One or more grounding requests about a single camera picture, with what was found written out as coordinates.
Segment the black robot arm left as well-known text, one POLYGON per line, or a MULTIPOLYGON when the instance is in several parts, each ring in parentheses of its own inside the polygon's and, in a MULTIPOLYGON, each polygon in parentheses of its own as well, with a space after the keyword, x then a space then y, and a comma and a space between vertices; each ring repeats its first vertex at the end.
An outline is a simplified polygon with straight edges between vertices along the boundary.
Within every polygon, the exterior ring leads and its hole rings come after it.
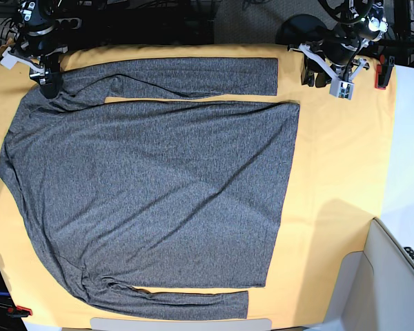
POLYGON ((320 69, 315 86, 329 83, 333 94, 341 97, 353 91, 353 79, 366 67, 366 60, 356 56, 388 30, 384 5, 381 1, 343 1, 334 8, 327 1, 319 4, 336 25, 329 29, 313 17, 299 51, 320 69))

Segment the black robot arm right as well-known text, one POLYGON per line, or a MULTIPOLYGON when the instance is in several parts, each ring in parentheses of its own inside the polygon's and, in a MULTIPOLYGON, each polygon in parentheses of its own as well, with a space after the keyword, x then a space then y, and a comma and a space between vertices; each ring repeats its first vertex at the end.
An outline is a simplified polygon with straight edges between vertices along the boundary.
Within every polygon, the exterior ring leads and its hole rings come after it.
POLYGON ((21 1, 19 36, 16 53, 30 64, 30 79, 36 82, 42 95, 53 99, 63 84, 59 57, 68 51, 59 40, 56 1, 21 1))

